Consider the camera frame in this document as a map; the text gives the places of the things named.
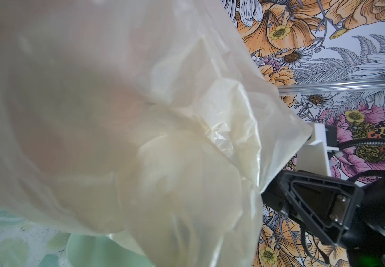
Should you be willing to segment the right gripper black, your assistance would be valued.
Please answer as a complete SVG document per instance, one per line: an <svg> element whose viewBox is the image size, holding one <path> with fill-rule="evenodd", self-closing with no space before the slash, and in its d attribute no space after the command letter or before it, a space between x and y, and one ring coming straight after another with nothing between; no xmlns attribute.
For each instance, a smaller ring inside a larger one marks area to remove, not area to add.
<svg viewBox="0 0 385 267"><path fill-rule="evenodd" d="M385 175L360 188L350 181L282 170L261 197L323 244L342 244L351 267L385 267Z"/></svg>

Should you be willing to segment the translucent yellow plastic bag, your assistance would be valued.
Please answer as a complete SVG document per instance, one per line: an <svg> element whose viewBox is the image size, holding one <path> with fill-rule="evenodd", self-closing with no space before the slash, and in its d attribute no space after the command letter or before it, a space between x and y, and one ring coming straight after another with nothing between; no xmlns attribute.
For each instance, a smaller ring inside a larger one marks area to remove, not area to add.
<svg viewBox="0 0 385 267"><path fill-rule="evenodd" d="M0 205L28 220L248 267L310 135L218 1L0 1Z"/></svg>

